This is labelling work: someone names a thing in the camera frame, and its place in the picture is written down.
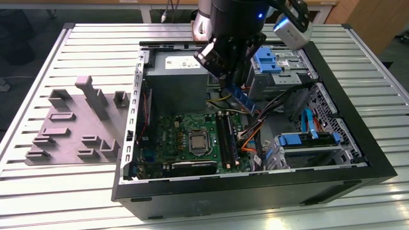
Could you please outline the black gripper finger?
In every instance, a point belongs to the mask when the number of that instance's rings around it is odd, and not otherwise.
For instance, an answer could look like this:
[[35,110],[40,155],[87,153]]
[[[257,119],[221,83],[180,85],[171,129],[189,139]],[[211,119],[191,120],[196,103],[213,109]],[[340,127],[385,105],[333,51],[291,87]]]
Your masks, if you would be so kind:
[[236,84],[243,84],[247,81],[247,72],[249,70],[251,59],[265,42],[267,35],[263,32],[240,40],[239,56],[236,60]]
[[232,84],[236,69],[236,39],[231,36],[211,36],[208,43],[193,55],[197,62],[220,84]]

